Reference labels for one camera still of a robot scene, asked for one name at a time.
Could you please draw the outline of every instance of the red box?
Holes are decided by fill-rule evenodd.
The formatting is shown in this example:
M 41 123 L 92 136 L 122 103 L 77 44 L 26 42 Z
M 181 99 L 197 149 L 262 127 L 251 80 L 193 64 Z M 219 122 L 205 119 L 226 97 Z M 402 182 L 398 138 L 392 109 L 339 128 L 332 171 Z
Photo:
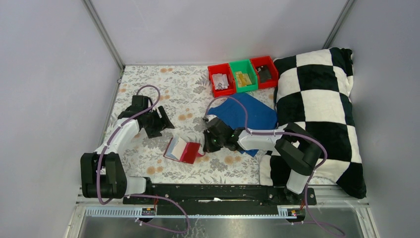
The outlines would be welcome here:
M 277 86 L 278 82 L 278 72 L 274 66 L 273 60 L 270 56 L 263 56 L 258 58 L 250 59 L 252 66 L 254 67 L 255 73 L 258 78 L 258 89 L 271 88 Z M 267 80 L 265 83 L 260 82 L 260 76 L 258 75 L 257 68 L 263 65 L 267 65 L 268 70 L 271 74 L 271 79 Z
M 220 96 L 232 95 L 236 93 L 235 79 L 233 77 L 232 70 L 230 69 L 230 66 L 228 63 L 212 65 L 207 68 L 209 69 L 209 79 L 211 81 L 211 86 L 213 88 L 213 94 L 215 98 L 220 97 Z M 229 86 L 227 87 L 227 89 L 216 90 L 214 88 L 213 74 L 217 74 L 217 73 L 222 73 L 222 74 L 227 75 L 227 81 L 229 82 Z

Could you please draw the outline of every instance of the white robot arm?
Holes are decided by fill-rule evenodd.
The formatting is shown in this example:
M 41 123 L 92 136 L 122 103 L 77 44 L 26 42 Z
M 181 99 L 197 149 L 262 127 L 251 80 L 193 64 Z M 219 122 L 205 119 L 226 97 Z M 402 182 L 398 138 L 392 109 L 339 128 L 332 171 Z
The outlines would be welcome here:
M 301 194 L 309 176 L 321 155 L 321 149 L 313 143 L 314 138 L 295 123 L 284 129 L 250 130 L 231 129 L 215 116 L 207 117 L 205 134 L 205 152 L 214 152 L 226 147 L 235 150 L 267 150 L 273 155 L 280 155 L 291 168 L 286 187 L 295 194 Z M 296 148 L 292 143 L 298 142 Z

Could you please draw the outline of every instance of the small bin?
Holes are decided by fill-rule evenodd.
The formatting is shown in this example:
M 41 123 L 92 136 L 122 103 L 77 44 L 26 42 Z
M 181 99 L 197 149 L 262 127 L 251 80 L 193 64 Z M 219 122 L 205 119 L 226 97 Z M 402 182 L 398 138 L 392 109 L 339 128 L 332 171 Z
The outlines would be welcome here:
M 236 93 L 235 79 L 233 78 L 233 74 L 232 74 L 232 71 L 230 70 L 228 63 L 211 65 L 211 66 L 208 66 L 207 69 L 209 70 L 209 79 L 211 81 L 211 86 L 213 88 L 213 94 L 215 98 L 220 97 L 220 96 L 232 95 Z M 227 75 L 227 81 L 229 82 L 229 86 L 227 87 L 227 89 L 216 90 L 214 88 L 213 74 L 217 74 L 217 73 L 222 73 L 222 74 Z
M 235 78 L 236 92 L 243 93 L 243 92 L 258 90 L 257 74 L 249 59 L 230 62 L 229 65 L 232 70 L 233 77 Z M 252 84 L 248 86 L 244 86 L 244 87 L 239 87 L 238 79 L 236 78 L 236 73 L 235 73 L 238 71 L 241 71 L 242 73 L 247 73 Z
M 278 72 L 277 69 L 274 66 L 273 60 L 271 59 L 270 56 L 263 56 L 263 57 L 258 57 L 258 58 L 252 58 L 250 59 L 255 72 L 257 74 L 257 78 L 258 78 L 258 88 L 259 89 L 263 89 L 263 88 L 270 88 L 270 87 L 275 87 L 277 86 L 277 82 L 278 82 Z M 268 70 L 270 71 L 271 74 L 271 79 L 267 80 L 264 83 L 261 83 L 260 81 L 260 76 L 258 75 L 257 72 L 257 68 L 263 65 L 267 65 Z

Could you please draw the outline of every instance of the green storage bin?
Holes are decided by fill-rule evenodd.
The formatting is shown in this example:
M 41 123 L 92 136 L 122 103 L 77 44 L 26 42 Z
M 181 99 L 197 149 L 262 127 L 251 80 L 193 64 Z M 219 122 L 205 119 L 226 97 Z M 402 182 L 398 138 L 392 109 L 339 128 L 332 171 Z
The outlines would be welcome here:
M 232 70 L 233 77 L 235 78 L 237 93 L 258 90 L 257 74 L 255 73 L 254 67 L 252 66 L 251 61 L 249 59 L 230 62 L 229 65 L 230 69 Z M 238 80 L 236 79 L 236 72 L 238 71 L 241 71 L 242 73 L 247 73 L 252 84 L 241 88 L 238 87 Z

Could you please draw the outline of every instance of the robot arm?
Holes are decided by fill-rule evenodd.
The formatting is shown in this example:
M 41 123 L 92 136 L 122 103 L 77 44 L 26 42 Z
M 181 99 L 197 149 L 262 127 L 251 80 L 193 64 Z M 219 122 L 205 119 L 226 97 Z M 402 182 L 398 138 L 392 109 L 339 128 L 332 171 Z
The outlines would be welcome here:
M 217 117 L 207 120 L 205 152 L 214 152 L 226 147 L 232 151 L 262 149 L 280 155 L 292 169 L 286 187 L 295 194 L 301 194 L 309 176 L 321 155 L 321 149 L 313 142 L 282 132 L 292 132 L 313 138 L 295 123 L 276 130 L 233 130 Z M 298 148 L 292 143 L 299 142 Z
M 93 153 L 85 153 L 80 159 L 83 196 L 98 197 L 96 175 L 99 156 L 106 147 L 101 164 L 101 196 L 106 198 L 122 198 L 124 195 L 143 193 L 146 189 L 146 179 L 126 177 L 122 167 L 122 155 L 131 139 L 142 128 L 148 138 L 161 136 L 165 128 L 174 128 L 162 106 L 158 107 L 161 117 L 156 110 L 150 110 L 124 123 L 128 118 L 146 110 L 151 99 L 142 95 L 134 95 L 131 105 L 118 116 L 116 126 L 104 143 Z

